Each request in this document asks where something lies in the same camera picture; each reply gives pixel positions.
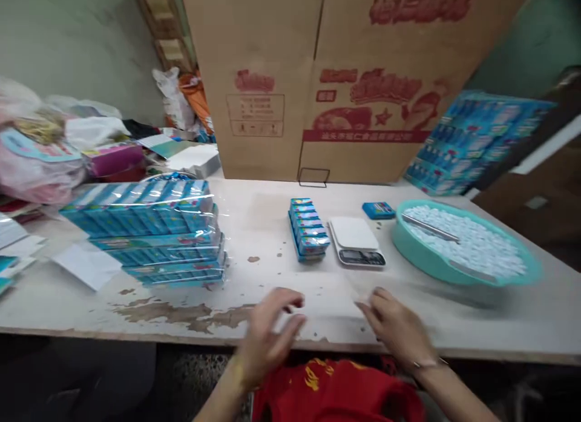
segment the plastic basin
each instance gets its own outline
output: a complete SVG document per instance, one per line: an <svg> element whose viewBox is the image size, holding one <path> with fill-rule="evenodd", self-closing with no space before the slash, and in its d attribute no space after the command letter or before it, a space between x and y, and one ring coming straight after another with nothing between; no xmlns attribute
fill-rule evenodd
<svg viewBox="0 0 581 422"><path fill-rule="evenodd" d="M416 237L409 229L409 224L403 221L401 215L406 209L423 205L445 210L446 212L457 216L468 217L480 225L484 225L490 231L504 237L517 247L519 255L527 267L527 273L524 275L516 275L512 278L490 280L479 278L475 275L475 272L467 273L454 267L450 263L450 259L444 257L442 254L435 251ZM409 200L398 206L396 219L397 224L392 231L392 240L398 251L416 267L439 280L457 285L486 284L500 287L506 285L529 285L540 279L540 276L542 275L542 267L540 263L534 258L526 246L496 225L467 210L462 210L430 200Z"/></svg>

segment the wall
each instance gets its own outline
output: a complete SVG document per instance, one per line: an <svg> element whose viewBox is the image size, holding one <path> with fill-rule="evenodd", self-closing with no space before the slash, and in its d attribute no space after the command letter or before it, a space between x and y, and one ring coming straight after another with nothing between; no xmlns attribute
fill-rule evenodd
<svg viewBox="0 0 581 422"><path fill-rule="evenodd" d="M581 0L529 0L465 88L538 97L569 65L581 65Z"/></svg>
<svg viewBox="0 0 581 422"><path fill-rule="evenodd" d="M0 0L0 74L38 95L117 107L124 118L163 119L159 68L136 0Z"/></svg>

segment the plastic wrapped box stack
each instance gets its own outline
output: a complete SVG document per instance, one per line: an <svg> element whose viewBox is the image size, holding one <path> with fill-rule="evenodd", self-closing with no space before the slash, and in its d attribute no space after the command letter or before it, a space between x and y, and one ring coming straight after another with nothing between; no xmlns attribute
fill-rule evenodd
<svg viewBox="0 0 581 422"><path fill-rule="evenodd" d="M291 199L289 218L298 261L307 262L325 257L330 240L313 201L310 198Z"/></svg>
<svg viewBox="0 0 581 422"><path fill-rule="evenodd" d="M145 286L223 280L228 255L207 181L98 184L61 214Z"/></svg>
<svg viewBox="0 0 581 422"><path fill-rule="evenodd" d="M537 128L552 102L464 91L409 166L405 178L428 195L458 195L490 163Z"/></svg>

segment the hand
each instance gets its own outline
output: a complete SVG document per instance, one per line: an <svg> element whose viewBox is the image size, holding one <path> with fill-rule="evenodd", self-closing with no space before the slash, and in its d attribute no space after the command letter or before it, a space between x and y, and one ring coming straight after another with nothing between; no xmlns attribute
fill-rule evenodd
<svg viewBox="0 0 581 422"><path fill-rule="evenodd" d="M248 331L236 351L242 386L247 390L260 385L264 377L289 355L292 343L306 322L304 315L292 316L280 334L272 332L282 311L300 308L304 295L291 289L276 288L250 314Z"/></svg>
<svg viewBox="0 0 581 422"><path fill-rule="evenodd" d="M387 350L405 367L438 360L422 321L388 291L375 288L371 307L356 303Z"/></svg>

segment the white table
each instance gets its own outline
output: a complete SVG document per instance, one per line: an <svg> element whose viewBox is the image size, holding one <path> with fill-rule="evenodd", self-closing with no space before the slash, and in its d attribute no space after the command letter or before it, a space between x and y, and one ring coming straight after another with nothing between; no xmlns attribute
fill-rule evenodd
<svg viewBox="0 0 581 422"><path fill-rule="evenodd" d="M285 286L306 296L308 322L296 348L382 352L353 300L383 286L420 315L445 357L581 364L579 273L517 234L542 262L543 280L495 290L452 286L425 275L399 254L391 242L394 221L380 225L361 210L363 202L387 201L397 207L426 198L405 182L304 188L289 182L212 179L210 186L231 258L222 287L145 289L120 273L95 293L48 259L85 234L66 221L41 220L27 228L48 237L49 244L0 298L0 332L235 345L245 333L248 309L272 288ZM323 219L365 218L387 257L386 269L343 268L333 246L320 263L298 263L287 209L290 198L305 196L313 199ZM463 197L442 200L507 229Z"/></svg>

